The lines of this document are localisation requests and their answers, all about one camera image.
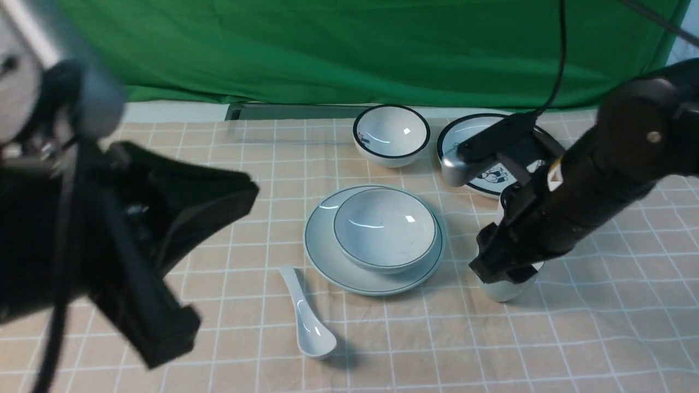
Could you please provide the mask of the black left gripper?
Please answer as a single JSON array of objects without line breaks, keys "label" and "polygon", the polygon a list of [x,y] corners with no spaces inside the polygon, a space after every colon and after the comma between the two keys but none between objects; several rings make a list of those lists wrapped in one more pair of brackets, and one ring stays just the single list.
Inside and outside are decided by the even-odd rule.
[{"label": "black left gripper", "polygon": [[[247,216],[259,186],[245,172],[198,166],[132,142],[88,149],[78,224],[68,232],[77,274],[69,300],[88,296],[147,368],[194,348],[202,321],[165,276],[193,249]],[[50,308],[60,177],[35,159],[2,164],[2,324]]]}]

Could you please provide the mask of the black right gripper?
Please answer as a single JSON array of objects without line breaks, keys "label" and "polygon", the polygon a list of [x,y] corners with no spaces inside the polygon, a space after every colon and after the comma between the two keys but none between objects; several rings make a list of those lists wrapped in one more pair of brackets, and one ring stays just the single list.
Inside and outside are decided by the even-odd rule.
[{"label": "black right gripper", "polygon": [[572,251],[594,231],[596,167],[589,158],[566,155],[542,166],[512,192],[497,225],[479,234],[470,268],[484,283],[522,283],[534,264]]}]

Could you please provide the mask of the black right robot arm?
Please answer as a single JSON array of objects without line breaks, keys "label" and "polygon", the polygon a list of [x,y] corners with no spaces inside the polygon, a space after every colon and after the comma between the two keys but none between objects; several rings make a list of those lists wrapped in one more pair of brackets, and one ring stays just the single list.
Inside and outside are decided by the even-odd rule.
[{"label": "black right robot arm", "polygon": [[477,237],[483,283],[524,283],[667,176],[697,177],[697,59],[614,88],[596,122],[511,192],[505,215]]}]

